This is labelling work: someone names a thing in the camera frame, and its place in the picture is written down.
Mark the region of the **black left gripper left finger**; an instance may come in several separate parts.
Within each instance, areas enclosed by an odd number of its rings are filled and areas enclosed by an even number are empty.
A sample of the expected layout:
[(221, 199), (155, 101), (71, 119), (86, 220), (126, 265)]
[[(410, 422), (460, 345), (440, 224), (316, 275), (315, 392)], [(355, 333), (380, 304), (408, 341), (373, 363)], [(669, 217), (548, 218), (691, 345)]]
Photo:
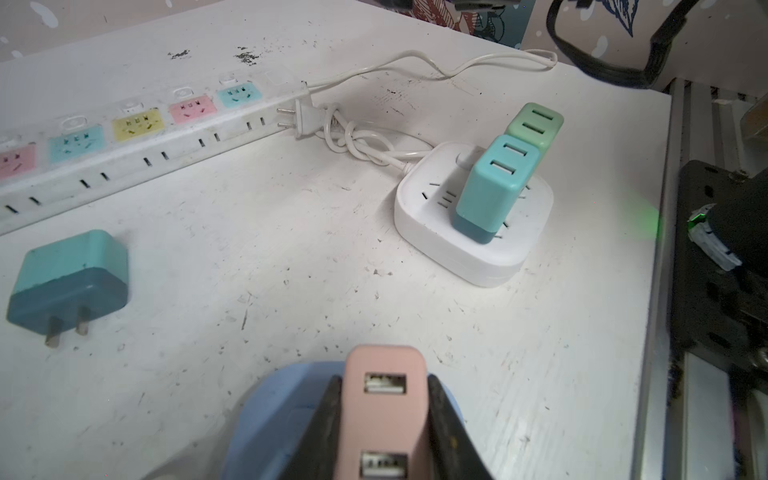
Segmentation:
[(342, 378), (331, 377), (298, 447), (280, 480), (331, 480), (337, 459), (341, 421)]

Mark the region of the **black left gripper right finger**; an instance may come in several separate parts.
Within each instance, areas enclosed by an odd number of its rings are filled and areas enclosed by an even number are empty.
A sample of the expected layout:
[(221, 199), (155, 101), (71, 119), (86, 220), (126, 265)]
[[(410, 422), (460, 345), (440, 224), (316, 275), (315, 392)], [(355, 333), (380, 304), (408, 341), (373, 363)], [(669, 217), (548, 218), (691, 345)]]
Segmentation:
[(439, 378), (427, 377), (429, 443), (438, 479), (491, 480)]

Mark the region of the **pink plug adapter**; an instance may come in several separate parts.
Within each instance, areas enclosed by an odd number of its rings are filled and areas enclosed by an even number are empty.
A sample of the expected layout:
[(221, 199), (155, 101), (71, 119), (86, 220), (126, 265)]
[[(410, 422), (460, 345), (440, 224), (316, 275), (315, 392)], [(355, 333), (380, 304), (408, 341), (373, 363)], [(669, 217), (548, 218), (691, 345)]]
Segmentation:
[(336, 479), (431, 479), (427, 367), (410, 346), (359, 345), (342, 379)]

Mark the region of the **white square power socket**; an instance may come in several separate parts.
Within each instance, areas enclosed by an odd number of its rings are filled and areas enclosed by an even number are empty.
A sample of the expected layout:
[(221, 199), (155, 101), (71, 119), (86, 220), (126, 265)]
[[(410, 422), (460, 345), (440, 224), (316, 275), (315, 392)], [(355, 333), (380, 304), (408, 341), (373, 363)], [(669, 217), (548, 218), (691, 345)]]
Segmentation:
[(554, 204), (539, 176), (507, 199), (502, 178), (519, 166), (485, 161), (484, 149), (444, 142), (407, 173), (394, 201), (398, 233), (447, 270), (480, 287), (497, 287), (521, 268), (544, 230)]

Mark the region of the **teal plug adapter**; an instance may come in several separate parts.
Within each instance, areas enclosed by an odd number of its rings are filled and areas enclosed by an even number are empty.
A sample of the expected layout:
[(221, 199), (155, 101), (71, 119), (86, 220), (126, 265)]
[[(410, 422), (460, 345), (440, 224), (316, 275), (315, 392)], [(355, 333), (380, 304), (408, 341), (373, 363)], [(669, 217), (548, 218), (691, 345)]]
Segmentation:
[(129, 301), (129, 253), (104, 230), (90, 230), (32, 249), (24, 256), (9, 298), (9, 323), (45, 337), (56, 348), (73, 330)]
[(537, 169), (537, 147), (498, 136), (474, 163), (452, 215), (455, 230), (479, 244), (493, 240)]

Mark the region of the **green plug adapter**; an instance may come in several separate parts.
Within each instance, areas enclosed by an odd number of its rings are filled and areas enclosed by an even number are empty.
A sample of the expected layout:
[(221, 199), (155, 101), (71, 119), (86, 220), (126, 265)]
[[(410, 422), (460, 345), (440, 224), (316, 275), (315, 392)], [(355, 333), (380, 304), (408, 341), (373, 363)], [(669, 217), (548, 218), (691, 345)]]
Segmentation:
[(535, 102), (526, 103), (506, 133), (538, 148), (544, 156), (564, 124), (562, 114)]

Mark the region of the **white long power strip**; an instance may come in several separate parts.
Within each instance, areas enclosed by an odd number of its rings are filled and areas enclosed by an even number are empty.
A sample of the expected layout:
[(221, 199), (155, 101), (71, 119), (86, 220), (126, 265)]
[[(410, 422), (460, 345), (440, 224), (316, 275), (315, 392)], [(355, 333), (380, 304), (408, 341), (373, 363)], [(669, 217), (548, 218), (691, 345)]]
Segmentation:
[(1, 135), (4, 234), (290, 126), (305, 84), (284, 71), (194, 82)]

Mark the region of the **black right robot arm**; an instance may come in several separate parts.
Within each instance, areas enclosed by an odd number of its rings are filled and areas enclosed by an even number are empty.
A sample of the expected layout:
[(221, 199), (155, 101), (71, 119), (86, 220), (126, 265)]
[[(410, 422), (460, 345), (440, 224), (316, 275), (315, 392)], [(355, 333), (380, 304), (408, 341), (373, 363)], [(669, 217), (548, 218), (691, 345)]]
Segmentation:
[(672, 342), (767, 389), (767, 173), (692, 160), (679, 175)]

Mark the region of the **blue square power socket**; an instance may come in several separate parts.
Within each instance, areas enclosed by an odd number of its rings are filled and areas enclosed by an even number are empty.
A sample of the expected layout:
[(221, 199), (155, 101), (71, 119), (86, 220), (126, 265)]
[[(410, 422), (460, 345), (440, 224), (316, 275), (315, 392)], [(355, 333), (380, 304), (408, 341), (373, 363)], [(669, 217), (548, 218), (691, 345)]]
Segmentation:
[[(246, 400), (238, 419), (223, 478), (279, 479), (328, 382), (334, 375), (343, 379), (345, 364), (346, 360), (295, 364), (277, 370), (261, 382)], [(445, 391), (463, 421), (455, 399)], [(438, 479), (431, 447), (430, 453), (431, 479)]]

